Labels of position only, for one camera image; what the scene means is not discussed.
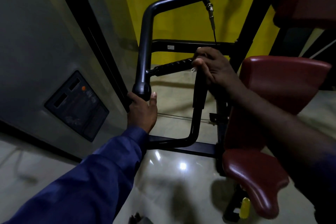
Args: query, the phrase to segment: black metal frame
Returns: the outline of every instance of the black metal frame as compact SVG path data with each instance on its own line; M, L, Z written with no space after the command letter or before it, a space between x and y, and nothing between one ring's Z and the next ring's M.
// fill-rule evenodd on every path
M169 64L157 66L151 69L151 56L152 52L164 51L164 52L184 52L194 53L198 47L210 46L220 50L225 55L230 56L230 64L237 72L242 61L245 59L247 52L249 51L253 39L257 34L257 31L271 5L276 7L279 0L253 0L249 13L246 17L245 23L241 30L238 39L234 43L215 43L215 42L203 42L203 41L180 41L180 40L168 40L168 39L156 39L152 40L153 35L153 20L154 16L159 13L176 9L185 5L190 5L203 0L160 0L151 4L144 12L141 25L141 35L139 44L139 56L137 63L136 79L132 91L148 101L151 94L150 77L161 76L170 73L176 73L191 68L192 59L185 59L181 61L172 62ZM194 113L191 122L191 131L187 138L173 139L159 136L150 136L148 149L166 149L174 150L189 154L212 156L218 158L218 152L216 145L205 145L199 147L199 143L193 146L196 142L199 132L200 119L202 109L204 108L205 97L207 88L205 86L204 75L197 74L195 80L194 90ZM230 109L230 105L227 104L227 100L218 103L220 105L221 113L223 117L227 117ZM218 143L221 145L223 134L225 133L226 124L221 121L218 122Z

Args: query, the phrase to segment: blue sleeve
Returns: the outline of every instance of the blue sleeve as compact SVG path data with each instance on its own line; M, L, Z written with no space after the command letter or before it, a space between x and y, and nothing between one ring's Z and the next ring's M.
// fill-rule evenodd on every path
M12 223L108 223L127 199L148 134L128 128L28 200Z

